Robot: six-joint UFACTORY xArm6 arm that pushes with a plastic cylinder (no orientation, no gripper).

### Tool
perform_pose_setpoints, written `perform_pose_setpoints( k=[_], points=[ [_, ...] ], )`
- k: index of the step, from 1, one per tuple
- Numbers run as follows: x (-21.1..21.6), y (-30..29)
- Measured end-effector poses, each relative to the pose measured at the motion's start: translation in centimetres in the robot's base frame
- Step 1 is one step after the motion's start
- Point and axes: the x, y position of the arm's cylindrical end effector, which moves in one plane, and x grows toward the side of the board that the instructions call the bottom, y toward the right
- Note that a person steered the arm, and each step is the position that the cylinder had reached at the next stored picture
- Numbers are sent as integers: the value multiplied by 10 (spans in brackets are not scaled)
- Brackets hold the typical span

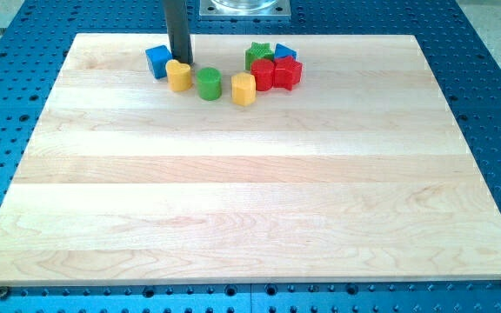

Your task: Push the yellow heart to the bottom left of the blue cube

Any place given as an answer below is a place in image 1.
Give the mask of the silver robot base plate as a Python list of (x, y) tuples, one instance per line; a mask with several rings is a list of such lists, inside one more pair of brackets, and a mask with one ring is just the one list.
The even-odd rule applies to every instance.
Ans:
[(290, 0), (200, 0), (201, 20), (289, 20)]

